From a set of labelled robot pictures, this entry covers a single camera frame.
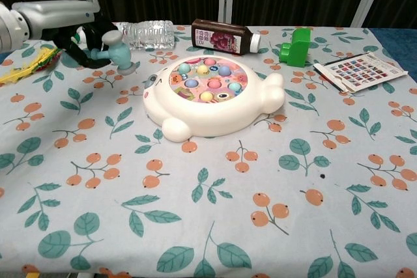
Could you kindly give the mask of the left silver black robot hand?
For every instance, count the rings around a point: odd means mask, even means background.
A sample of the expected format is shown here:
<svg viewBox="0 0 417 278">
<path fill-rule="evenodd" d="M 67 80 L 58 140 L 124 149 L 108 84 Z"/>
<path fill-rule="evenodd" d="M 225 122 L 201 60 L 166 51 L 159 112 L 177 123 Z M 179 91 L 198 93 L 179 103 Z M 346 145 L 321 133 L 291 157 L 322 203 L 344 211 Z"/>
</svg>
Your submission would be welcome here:
<svg viewBox="0 0 417 278">
<path fill-rule="evenodd" d="M 89 51 L 108 50 L 102 43 L 102 36 L 117 27 L 101 11 L 94 12 L 92 3 L 79 0 L 19 2 L 14 3 L 11 10 L 19 12 L 26 20 L 29 40 L 52 41 L 85 68 L 97 69 L 111 63 L 109 59 L 93 60 L 72 41 L 81 28 Z"/>
</svg>

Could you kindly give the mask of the teal and grey toy hammer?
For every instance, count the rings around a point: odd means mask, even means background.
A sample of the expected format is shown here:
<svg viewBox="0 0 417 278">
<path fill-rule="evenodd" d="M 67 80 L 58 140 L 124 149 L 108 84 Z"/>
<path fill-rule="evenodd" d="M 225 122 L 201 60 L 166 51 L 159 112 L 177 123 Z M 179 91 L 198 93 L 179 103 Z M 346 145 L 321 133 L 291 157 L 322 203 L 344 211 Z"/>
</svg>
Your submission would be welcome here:
<svg viewBox="0 0 417 278">
<path fill-rule="evenodd" d="M 131 61 L 130 48 L 122 41 L 123 35 L 118 30 L 106 32 L 102 36 L 102 43 L 108 50 L 99 51 L 94 48 L 91 50 L 93 60 L 109 59 L 117 65 L 117 72 L 122 76 L 132 74 L 136 70 L 135 64 Z"/>
</svg>

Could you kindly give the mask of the white whack-a-mole toy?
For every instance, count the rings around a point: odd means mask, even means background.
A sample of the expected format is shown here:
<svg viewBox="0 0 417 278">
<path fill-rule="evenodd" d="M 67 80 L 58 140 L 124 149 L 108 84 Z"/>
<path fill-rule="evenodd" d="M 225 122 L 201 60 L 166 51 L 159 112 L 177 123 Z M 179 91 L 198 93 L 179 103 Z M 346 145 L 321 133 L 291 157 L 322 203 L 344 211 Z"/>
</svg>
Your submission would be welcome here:
<svg viewBox="0 0 417 278">
<path fill-rule="evenodd" d="M 143 103 L 166 139 L 183 142 L 234 133 L 275 113 L 285 102 L 283 85 L 279 73 L 261 78 L 234 59 L 198 55 L 150 75 Z"/>
</svg>

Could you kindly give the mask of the yellow feather shuttlecock toy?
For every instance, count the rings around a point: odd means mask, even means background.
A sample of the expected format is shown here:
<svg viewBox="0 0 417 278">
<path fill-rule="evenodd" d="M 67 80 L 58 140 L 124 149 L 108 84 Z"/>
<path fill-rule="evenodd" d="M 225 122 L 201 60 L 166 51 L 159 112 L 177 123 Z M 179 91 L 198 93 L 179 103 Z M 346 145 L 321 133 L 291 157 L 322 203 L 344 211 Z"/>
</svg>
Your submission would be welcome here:
<svg viewBox="0 0 417 278">
<path fill-rule="evenodd" d="M 57 48 L 52 42 L 26 42 L 14 52 L 0 53 L 0 87 L 35 75 L 33 82 L 41 83 L 48 92 L 54 81 L 65 79 L 64 71 L 57 68 L 59 63 L 67 68 L 83 69 L 66 51 Z"/>
</svg>

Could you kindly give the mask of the clear plastic water bottle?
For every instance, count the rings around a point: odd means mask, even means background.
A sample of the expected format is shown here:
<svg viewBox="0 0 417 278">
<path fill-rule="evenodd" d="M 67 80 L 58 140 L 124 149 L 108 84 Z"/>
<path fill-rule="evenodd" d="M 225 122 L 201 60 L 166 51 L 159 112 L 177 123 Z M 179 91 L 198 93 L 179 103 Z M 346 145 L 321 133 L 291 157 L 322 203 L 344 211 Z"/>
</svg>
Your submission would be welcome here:
<svg viewBox="0 0 417 278">
<path fill-rule="evenodd" d="M 174 25 L 169 20 L 118 22 L 123 42 L 131 49 L 173 49 L 175 47 Z"/>
</svg>

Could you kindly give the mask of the brown grape juice bottle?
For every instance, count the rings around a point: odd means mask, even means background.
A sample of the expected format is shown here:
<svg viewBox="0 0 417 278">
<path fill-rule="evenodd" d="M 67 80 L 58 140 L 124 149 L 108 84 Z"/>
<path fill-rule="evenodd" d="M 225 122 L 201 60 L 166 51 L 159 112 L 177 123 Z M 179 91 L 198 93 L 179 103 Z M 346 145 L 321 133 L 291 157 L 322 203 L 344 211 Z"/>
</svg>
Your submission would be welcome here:
<svg viewBox="0 0 417 278">
<path fill-rule="evenodd" d="M 197 48 L 211 49 L 232 55 L 257 53 L 261 35 L 247 27 L 195 19 L 192 23 L 192 44 Z"/>
</svg>

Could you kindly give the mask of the floral fruit print tablecloth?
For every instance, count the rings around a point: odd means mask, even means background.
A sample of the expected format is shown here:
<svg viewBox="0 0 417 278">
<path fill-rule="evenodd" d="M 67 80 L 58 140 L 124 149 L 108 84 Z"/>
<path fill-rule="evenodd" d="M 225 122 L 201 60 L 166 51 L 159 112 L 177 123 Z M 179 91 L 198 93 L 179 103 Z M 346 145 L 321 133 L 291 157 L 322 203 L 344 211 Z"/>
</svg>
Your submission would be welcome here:
<svg viewBox="0 0 417 278">
<path fill-rule="evenodd" d="M 340 92 L 279 62 L 293 31 L 240 58 L 285 105 L 224 137 L 172 143 L 144 112 L 153 73 L 211 60 L 188 26 L 131 76 L 61 55 L 0 87 L 0 273 L 417 278 L 417 81 Z"/>
</svg>

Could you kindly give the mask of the green plastic toy block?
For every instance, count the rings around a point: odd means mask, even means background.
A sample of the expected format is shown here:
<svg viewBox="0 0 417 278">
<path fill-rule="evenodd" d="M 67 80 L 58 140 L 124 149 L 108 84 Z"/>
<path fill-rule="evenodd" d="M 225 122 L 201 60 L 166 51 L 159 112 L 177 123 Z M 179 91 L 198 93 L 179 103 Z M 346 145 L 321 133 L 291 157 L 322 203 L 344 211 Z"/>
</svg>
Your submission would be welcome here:
<svg viewBox="0 0 417 278">
<path fill-rule="evenodd" d="M 311 30 L 308 28 L 295 29 L 291 41 L 281 45 L 279 60 L 288 66 L 303 68 L 306 64 Z"/>
</svg>

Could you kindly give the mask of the thin black pen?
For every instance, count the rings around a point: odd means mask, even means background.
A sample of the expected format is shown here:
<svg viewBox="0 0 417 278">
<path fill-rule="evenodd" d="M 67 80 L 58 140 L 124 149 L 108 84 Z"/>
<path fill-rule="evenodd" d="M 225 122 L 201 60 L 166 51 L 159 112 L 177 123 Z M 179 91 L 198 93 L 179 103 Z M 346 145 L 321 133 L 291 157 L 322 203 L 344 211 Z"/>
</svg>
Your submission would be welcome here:
<svg viewBox="0 0 417 278">
<path fill-rule="evenodd" d="M 350 60 L 350 59 L 354 59 L 354 58 L 357 58 L 357 57 L 362 57 L 362 56 L 367 55 L 367 54 L 368 53 L 356 54 L 356 55 L 348 56 L 348 57 L 345 57 L 345 58 L 342 58 L 342 59 L 339 59 L 339 60 L 336 60 L 336 61 L 330 61 L 330 62 L 324 63 L 322 65 L 323 66 L 328 66 L 330 64 L 339 63 L 339 62 L 346 61 L 346 60 Z"/>
</svg>

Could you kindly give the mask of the printed picture grid card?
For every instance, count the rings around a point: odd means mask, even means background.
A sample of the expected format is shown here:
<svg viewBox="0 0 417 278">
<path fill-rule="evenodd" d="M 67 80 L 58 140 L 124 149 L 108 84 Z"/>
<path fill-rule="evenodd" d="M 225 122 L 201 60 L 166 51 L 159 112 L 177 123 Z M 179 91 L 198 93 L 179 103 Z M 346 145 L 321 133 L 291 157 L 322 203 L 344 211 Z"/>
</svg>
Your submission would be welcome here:
<svg viewBox="0 0 417 278">
<path fill-rule="evenodd" d="M 328 66 L 315 63 L 313 67 L 339 91 L 350 93 L 356 93 L 408 74 L 407 71 L 379 59 L 372 52 Z"/>
</svg>

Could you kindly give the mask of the blue table cover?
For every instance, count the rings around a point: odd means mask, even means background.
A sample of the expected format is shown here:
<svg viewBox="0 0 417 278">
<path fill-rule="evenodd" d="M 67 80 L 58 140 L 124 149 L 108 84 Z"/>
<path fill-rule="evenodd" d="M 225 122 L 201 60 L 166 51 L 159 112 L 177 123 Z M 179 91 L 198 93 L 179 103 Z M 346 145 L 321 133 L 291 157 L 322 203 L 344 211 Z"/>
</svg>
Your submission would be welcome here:
<svg viewBox="0 0 417 278">
<path fill-rule="evenodd" d="M 281 46 L 291 42 L 296 27 L 251 27 L 251 31 L 261 36 L 259 56 L 271 69 L 279 70 L 283 66 L 283 62 L 278 59 Z M 178 56 L 215 53 L 211 49 L 193 46 L 189 25 L 178 25 L 173 34 L 174 48 L 133 51 L 134 60 L 140 65 L 146 62 L 163 64 L 170 63 Z M 417 81 L 417 29 L 310 27 L 306 66 L 367 52 L 399 64 Z"/>
</svg>

